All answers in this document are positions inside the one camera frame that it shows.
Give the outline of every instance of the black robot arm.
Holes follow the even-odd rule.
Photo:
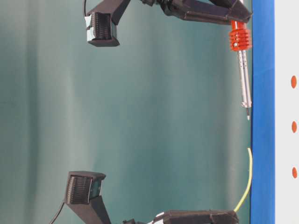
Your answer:
[[[210,0],[213,4],[197,0],[141,0],[144,4],[160,5],[168,16],[186,21],[211,22],[229,25],[231,21],[247,23],[252,13],[240,0]],[[83,2],[87,41],[97,47],[118,46],[116,26],[130,0],[103,0],[88,13]]]

